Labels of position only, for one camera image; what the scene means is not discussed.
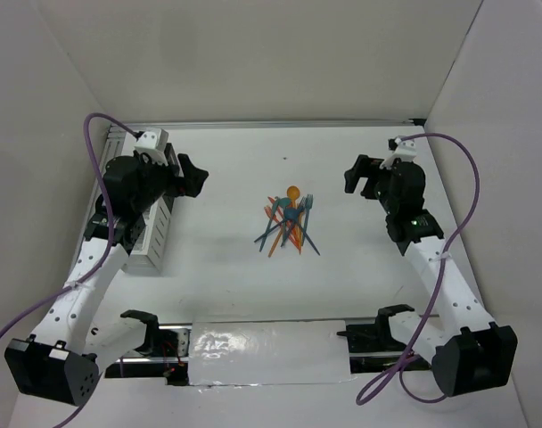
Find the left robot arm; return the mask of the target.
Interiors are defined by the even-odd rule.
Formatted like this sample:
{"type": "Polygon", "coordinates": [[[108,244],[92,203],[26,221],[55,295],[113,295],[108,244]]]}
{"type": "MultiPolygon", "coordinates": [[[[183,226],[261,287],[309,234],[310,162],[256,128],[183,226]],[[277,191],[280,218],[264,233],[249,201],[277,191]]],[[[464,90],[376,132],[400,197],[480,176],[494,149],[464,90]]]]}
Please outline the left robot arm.
{"type": "Polygon", "coordinates": [[[128,309],[107,327],[95,326],[94,316],[144,231],[144,212],[163,196],[198,196],[208,176],[183,153],[175,164],[155,163],[145,153],[106,164],[98,177],[103,194],[63,293],[29,337],[11,340],[4,352],[20,392],[81,407],[118,358],[158,351],[157,316],[128,309]]]}

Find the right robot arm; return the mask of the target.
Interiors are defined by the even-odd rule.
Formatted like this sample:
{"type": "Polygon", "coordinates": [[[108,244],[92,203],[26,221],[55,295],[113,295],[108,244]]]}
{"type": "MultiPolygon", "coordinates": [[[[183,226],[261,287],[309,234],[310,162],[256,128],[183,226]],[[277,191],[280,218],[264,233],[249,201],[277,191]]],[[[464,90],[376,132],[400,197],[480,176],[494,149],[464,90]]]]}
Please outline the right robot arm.
{"type": "Polygon", "coordinates": [[[362,350],[407,350],[430,366],[447,397],[504,386],[517,347],[509,325],[500,326],[483,308],[446,249],[444,233],[424,208],[425,174],[412,161],[357,157],[344,174],[346,193],[378,201],[386,213],[390,239],[413,266],[431,296],[441,327],[421,325],[421,317],[406,305],[379,309],[371,325],[351,325],[343,336],[362,350]]]}

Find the teal plastic fork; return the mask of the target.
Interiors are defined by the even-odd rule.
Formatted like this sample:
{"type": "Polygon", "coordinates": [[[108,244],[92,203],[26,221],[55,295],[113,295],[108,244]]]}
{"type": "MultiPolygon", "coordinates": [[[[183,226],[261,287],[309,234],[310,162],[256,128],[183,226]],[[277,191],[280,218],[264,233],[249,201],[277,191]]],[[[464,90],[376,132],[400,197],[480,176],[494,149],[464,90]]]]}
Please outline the teal plastic fork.
{"type": "Polygon", "coordinates": [[[308,228],[308,215],[310,210],[312,209],[314,201],[314,196],[312,194],[308,194],[305,197],[305,201],[301,204],[304,206],[303,212],[299,216],[299,224],[300,224],[300,251],[302,251],[302,248],[304,246],[304,243],[306,241],[305,233],[308,228]]]}

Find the blue plastic knife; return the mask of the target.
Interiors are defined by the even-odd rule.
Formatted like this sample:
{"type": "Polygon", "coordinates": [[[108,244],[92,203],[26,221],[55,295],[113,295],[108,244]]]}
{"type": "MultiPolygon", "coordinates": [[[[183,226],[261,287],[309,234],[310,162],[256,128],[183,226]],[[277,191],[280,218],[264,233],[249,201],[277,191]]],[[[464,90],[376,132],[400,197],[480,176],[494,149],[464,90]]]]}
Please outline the blue plastic knife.
{"type": "Polygon", "coordinates": [[[279,221],[274,226],[268,228],[262,235],[260,235],[258,238],[256,238],[253,242],[256,243],[263,238],[266,238],[271,232],[275,231],[279,226],[283,225],[285,223],[286,219],[279,221]]]}

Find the blue plastic spoon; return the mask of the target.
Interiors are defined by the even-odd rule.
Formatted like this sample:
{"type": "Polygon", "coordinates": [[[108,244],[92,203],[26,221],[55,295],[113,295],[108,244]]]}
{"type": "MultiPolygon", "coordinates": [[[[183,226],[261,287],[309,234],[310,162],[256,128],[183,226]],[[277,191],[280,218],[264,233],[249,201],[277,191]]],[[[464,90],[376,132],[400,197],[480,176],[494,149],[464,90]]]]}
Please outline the blue plastic spoon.
{"type": "Polygon", "coordinates": [[[299,214],[300,211],[296,208],[289,207],[286,208],[283,213],[283,240],[281,246],[285,246],[292,230],[299,224],[299,214]]]}

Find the blue plastic fork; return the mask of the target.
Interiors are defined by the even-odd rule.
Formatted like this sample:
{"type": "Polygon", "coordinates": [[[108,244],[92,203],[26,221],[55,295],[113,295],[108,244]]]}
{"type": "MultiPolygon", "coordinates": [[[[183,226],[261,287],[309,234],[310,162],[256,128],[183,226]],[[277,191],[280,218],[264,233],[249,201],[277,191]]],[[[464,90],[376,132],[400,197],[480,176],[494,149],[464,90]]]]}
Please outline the blue plastic fork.
{"type": "Polygon", "coordinates": [[[311,245],[311,247],[316,251],[317,254],[320,254],[320,252],[318,251],[318,249],[316,248],[316,246],[314,245],[314,243],[308,238],[308,229],[305,233],[305,236],[306,236],[306,241],[308,241],[311,245]]]}

